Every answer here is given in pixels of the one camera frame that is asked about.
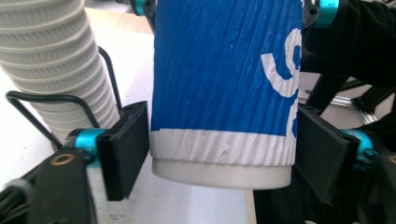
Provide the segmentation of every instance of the white wavy pattern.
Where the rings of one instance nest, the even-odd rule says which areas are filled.
[[[258,133],[161,129],[151,132],[152,157],[229,165],[294,164],[295,138]]]

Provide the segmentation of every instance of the blue paper cup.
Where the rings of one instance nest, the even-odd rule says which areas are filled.
[[[156,21],[153,173],[221,188],[287,186],[302,2],[159,1]]]

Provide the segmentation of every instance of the blue mounting piece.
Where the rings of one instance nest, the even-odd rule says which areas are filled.
[[[146,0],[131,0],[132,11],[136,16],[144,16],[145,11],[143,10],[143,5],[145,5]]]
[[[90,168],[101,167],[98,155],[98,146],[96,145],[96,137],[104,133],[106,129],[84,129],[82,130],[75,141],[75,149],[92,155],[95,159],[94,163],[90,164]]]
[[[372,164],[378,152],[375,151],[370,137],[359,130],[342,130],[342,132],[352,135],[361,141],[358,147],[357,160],[367,165]]]
[[[320,0],[319,3],[319,17],[315,22],[315,27],[328,28],[334,22],[340,6],[340,0]]]

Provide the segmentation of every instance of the white cup bottom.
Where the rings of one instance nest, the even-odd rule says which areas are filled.
[[[154,158],[152,172],[177,182],[226,189],[279,189],[291,181],[291,166],[220,165]]]

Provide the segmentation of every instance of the metal rod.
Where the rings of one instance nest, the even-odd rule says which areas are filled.
[[[99,47],[99,53],[105,59],[108,75],[110,76],[111,86],[113,87],[114,97],[116,98],[117,109],[119,110],[119,113],[120,113],[121,100],[120,100],[119,87],[117,86],[117,80],[116,80],[116,76],[114,74],[113,63],[111,62],[111,58],[108,55],[108,53],[101,47]]]
[[[77,96],[73,95],[30,95],[18,91],[9,91],[6,94],[8,101],[14,105],[29,121],[35,125],[35,127],[42,132],[50,141],[55,145],[58,149],[60,149],[63,145],[59,142],[59,140],[50,133],[44,125],[35,118],[32,113],[20,102],[20,100],[33,102],[33,103],[73,103],[79,105],[84,110],[88,119],[93,128],[100,128],[99,123],[97,122],[95,116],[93,115],[90,107],[85,103],[84,100]]]
[[[360,98],[365,106],[375,108],[395,92],[395,88],[373,86]]]
[[[344,76],[320,75],[305,104],[313,106],[322,114],[347,79]]]
[[[341,87],[340,91],[348,91],[354,88],[358,88],[360,86],[364,86],[367,85],[366,83],[360,81],[360,80],[352,80],[352,81],[348,81],[346,82],[343,87]]]

